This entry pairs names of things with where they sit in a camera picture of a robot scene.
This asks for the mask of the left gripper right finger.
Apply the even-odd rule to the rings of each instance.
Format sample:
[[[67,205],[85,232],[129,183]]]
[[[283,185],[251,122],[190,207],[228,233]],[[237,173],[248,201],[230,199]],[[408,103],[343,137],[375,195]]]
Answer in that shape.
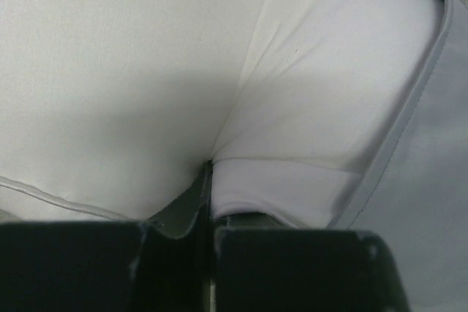
[[[369,231],[221,224],[217,311],[409,311],[385,241]]]

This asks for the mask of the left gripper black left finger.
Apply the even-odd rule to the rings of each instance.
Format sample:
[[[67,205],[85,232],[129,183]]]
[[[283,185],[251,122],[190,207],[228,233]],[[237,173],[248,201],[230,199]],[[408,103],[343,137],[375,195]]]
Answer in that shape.
[[[211,165],[141,221],[1,225],[3,311],[208,311]]]

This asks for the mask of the grey satin pillowcase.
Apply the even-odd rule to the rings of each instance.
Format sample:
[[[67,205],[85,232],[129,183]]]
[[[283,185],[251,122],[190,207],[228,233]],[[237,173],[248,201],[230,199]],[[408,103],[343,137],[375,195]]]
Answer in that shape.
[[[467,8],[443,0],[437,39],[333,229],[377,233],[413,311],[467,309]]]

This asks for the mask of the white pillow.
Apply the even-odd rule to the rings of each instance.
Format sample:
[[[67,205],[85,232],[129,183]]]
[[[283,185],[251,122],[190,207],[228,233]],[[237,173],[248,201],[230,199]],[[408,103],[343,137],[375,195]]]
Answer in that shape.
[[[325,227],[439,34],[441,0],[1,0],[1,211],[213,209]]]

